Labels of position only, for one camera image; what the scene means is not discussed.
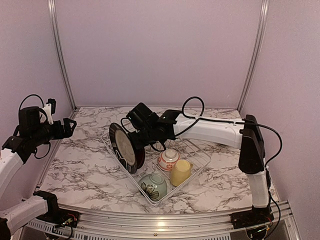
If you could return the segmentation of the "small dark red flower plate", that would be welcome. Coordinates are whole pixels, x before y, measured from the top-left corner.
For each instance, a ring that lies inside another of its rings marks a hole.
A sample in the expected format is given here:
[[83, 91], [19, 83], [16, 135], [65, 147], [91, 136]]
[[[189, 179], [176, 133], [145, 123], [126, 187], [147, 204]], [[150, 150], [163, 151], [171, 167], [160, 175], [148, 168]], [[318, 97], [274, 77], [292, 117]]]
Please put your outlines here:
[[146, 152], [145, 152], [144, 148], [135, 149], [137, 169], [140, 169], [143, 166], [143, 164], [145, 162], [145, 156], [146, 156]]

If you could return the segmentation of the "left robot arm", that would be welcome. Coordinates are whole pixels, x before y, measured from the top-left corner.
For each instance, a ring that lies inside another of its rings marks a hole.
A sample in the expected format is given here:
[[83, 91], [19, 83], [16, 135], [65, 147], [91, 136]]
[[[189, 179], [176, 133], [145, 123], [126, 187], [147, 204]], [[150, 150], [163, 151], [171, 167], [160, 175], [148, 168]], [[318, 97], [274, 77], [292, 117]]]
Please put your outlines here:
[[[39, 146], [50, 145], [52, 140], [63, 140], [73, 135], [77, 122], [70, 118], [54, 121], [52, 108], [52, 104], [47, 103], [43, 107], [19, 109], [19, 124], [0, 151], [1, 194], [30, 156], [37, 153]], [[49, 218], [53, 223], [63, 219], [63, 211], [55, 194], [39, 190], [29, 199], [6, 209], [0, 218], [0, 238], [9, 240], [18, 229], [40, 216]]]

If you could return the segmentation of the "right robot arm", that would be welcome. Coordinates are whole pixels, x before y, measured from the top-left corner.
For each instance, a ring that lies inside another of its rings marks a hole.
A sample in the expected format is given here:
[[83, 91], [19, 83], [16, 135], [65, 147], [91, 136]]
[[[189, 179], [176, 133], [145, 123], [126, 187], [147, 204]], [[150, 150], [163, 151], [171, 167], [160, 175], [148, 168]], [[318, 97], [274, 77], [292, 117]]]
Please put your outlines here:
[[136, 149], [167, 140], [192, 139], [239, 149], [239, 169], [247, 176], [252, 207], [247, 219], [258, 224], [267, 216], [270, 203], [264, 139], [256, 118], [205, 118], [168, 109], [158, 115], [140, 102], [126, 115], [134, 131], [129, 138]]

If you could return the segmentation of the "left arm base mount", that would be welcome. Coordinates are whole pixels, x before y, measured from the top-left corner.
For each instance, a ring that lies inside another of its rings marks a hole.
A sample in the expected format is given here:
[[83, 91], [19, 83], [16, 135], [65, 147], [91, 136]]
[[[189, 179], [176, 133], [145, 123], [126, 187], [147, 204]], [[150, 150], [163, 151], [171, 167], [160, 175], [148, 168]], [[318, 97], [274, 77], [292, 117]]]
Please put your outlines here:
[[48, 211], [45, 214], [36, 217], [36, 219], [56, 224], [57, 228], [64, 228], [65, 226], [72, 228], [77, 227], [80, 213], [78, 211], [60, 208], [55, 194], [38, 190], [35, 191], [33, 195], [42, 197], [46, 201], [48, 207]]

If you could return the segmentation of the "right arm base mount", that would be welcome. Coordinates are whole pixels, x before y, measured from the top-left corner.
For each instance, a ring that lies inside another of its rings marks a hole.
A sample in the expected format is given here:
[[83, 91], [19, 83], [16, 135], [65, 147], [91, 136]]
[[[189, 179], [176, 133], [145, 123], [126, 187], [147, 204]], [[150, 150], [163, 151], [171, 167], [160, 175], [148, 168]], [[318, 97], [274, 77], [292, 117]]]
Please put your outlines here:
[[263, 208], [252, 206], [250, 210], [232, 213], [230, 219], [234, 229], [241, 229], [272, 222], [275, 218], [270, 206]]

